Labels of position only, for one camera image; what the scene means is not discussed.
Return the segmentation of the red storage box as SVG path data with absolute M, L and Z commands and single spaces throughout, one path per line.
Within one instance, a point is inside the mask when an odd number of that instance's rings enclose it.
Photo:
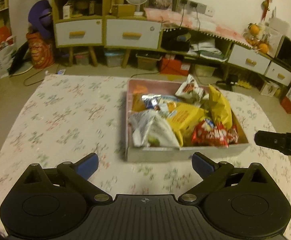
M 190 63 L 163 57 L 158 64 L 158 70 L 161 74 L 187 76 L 190 71 Z

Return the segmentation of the pink cloth on shelf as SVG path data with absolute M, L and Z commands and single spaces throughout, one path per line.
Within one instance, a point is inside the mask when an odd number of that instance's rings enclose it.
M 159 22 L 165 28 L 182 27 L 194 31 L 201 31 L 252 49 L 252 46 L 240 33 L 202 14 L 193 16 L 185 12 L 178 13 L 169 10 L 145 8 L 145 15 L 148 21 Z

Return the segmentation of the white drawer cabinet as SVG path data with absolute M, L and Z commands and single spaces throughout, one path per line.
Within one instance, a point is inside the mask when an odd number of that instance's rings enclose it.
M 231 46 L 230 52 L 228 63 L 231 66 L 240 67 L 263 75 L 270 64 L 270 59 L 267 57 L 237 44 Z
M 101 18 L 88 18 L 58 22 L 55 24 L 56 46 L 102 46 L 103 20 Z
M 143 20 L 107 20 L 106 41 L 108 47 L 158 48 L 161 23 Z

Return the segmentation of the middle white drawer cabinet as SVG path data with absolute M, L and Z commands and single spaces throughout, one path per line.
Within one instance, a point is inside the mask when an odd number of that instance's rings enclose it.
M 107 20 L 106 41 L 108 47 L 158 48 L 161 23 L 143 20 Z

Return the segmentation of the red candy wrapper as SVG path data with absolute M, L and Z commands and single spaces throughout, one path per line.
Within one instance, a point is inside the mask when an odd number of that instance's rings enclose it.
M 226 141 L 229 145 L 237 144 L 239 140 L 237 126 L 233 125 L 226 134 Z
M 195 126 L 191 143 L 193 145 L 228 147 L 227 131 L 222 123 L 214 125 L 211 120 L 204 119 Z

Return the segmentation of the orange white snack packet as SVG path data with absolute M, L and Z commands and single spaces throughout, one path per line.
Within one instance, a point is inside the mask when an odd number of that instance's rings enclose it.
M 146 86 L 137 85 L 133 89 L 133 112 L 140 112 L 146 109 L 145 103 L 142 101 L 142 96 L 148 94 L 148 89 Z

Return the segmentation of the orange cartoon bag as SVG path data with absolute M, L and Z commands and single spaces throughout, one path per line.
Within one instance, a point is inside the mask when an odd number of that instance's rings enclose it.
M 50 38 L 43 38 L 39 32 L 26 34 L 33 67 L 44 69 L 55 63 L 54 43 Z

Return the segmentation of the pecan nut white packet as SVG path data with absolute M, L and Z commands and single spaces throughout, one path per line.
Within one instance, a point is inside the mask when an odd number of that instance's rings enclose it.
M 198 85 L 196 79 L 191 74 L 188 75 L 186 81 L 175 92 L 175 96 L 194 105 L 201 103 L 205 95 L 206 91 Z

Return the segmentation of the bowl of oranges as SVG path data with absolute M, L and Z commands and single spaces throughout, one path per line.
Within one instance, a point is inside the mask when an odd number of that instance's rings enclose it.
M 270 51 L 270 30 L 264 21 L 250 23 L 243 33 L 246 42 L 257 52 L 267 54 Z

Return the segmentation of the floral tablecloth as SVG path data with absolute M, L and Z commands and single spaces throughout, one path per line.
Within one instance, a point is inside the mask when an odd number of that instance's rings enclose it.
M 21 110 L 0 151 L 0 205 L 28 165 L 55 167 L 95 152 L 100 159 L 91 182 L 112 196 L 174 194 L 191 189 L 200 177 L 190 160 L 133 164 L 125 160 L 126 92 L 124 77 L 49 75 Z M 261 163 L 291 204 L 291 164 L 278 151 L 254 143 L 258 130 L 274 128 L 251 97 L 224 92 L 249 146 L 238 155 L 215 152 L 214 161 L 236 167 Z M 285 231 L 291 239 L 291 220 Z

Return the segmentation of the white and blue snack packet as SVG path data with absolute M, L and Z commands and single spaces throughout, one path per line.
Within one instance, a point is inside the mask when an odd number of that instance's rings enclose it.
M 175 96 L 162 95 L 158 101 L 159 114 L 167 117 L 173 110 L 176 109 L 179 102 L 181 102 L 181 100 Z

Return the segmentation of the tall yellow snack packet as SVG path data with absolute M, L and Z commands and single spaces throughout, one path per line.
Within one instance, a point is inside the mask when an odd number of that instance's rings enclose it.
M 232 110 L 226 97 L 212 85 L 208 86 L 209 92 L 209 110 L 215 125 L 223 124 L 226 130 L 232 125 Z

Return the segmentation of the right white drawer cabinet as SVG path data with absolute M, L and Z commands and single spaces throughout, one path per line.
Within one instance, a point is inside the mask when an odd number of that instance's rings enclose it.
M 267 57 L 237 44 L 231 46 L 230 52 L 228 63 L 231 66 L 240 67 L 263 75 L 270 64 L 270 59 Z

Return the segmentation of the silver blue truffle chocolate packet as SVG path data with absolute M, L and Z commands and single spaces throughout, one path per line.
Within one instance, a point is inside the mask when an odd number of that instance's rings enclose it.
M 157 109 L 160 99 L 160 94 L 144 94 L 141 96 L 141 101 L 143 102 L 145 109 Z

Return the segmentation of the white printed snack packet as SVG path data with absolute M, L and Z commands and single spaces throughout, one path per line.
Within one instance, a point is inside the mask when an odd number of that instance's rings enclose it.
M 129 124 L 133 129 L 132 139 L 135 147 L 180 146 L 167 120 L 153 109 L 132 113 Z

